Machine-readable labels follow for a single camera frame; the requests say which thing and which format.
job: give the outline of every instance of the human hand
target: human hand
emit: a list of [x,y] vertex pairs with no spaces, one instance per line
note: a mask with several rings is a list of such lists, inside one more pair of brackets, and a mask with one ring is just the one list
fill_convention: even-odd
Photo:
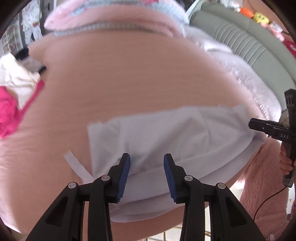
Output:
[[284,143],[281,144],[281,152],[279,154],[280,157],[280,169],[283,175],[288,175],[290,171],[293,170],[292,160],[286,156],[286,149]]

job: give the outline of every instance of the yellow plush toy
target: yellow plush toy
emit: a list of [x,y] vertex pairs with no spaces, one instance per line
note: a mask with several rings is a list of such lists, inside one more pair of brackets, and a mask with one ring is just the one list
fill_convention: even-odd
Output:
[[269,24],[269,22],[270,22],[269,18],[260,12],[254,13],[253,20],[256,23],[264,23],[264,24]]

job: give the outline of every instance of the metal rivet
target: metal rivet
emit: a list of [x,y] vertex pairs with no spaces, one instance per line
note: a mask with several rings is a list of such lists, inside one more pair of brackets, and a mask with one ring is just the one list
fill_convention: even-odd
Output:
[[110,177],[108,175],[104,175],[101,177],[102,181],[109,181]]
[[226,186],[225,186],[224,183],[218,183],[218,188],[220,188],[220,189],[225,189]]
[[69,184],[68,184],[68,188],[71,188],[71,189],[72,189],[72,188],[74,188],[74,187],[76,187],[76,183],[69,183]]
[[187,175],[187,176],[184,177],[184,179],[185,179],[185,181],[187,181],[187,182],[191,182],[191,181],[193,180],[193,177]]

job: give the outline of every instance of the pink fitted sheet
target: pink fitted sheet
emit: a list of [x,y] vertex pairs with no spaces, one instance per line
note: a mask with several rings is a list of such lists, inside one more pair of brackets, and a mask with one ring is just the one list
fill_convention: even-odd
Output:
[[[30,46],[30,55],[47,67],[45,88],[18,131],[0,141],[0,216],[24,234],[69,182],[81,182],[63,154],[71,150],[91,171],[92,121],[218,104],[245,104],[250,117],[263,118],[236,79],[186,39],[87,31],[48,35]],[[112,223],[114,240],[139,240],[181,221],[177,209],[153,220]]]

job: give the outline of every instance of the gray upholstered headboard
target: gray upholstered headboard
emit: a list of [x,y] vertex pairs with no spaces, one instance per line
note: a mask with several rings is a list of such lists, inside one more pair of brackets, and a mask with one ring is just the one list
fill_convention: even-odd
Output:
[[190,25],[201,28],[241,56],[275,93],[282,110],[284,92],[296,88],[296,59],[269,31],[221,5],[203,2],[190,15]]

